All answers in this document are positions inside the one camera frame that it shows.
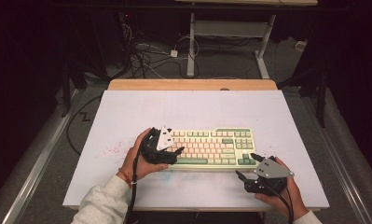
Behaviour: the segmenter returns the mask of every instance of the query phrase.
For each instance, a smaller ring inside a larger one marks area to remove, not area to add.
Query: keyboard
[[[258,165],[250,155],[255,153],[255,142],[249,128],[172,130],[170,134],[174,145],[168,151],[185,148],[170,170],[252,170]]]

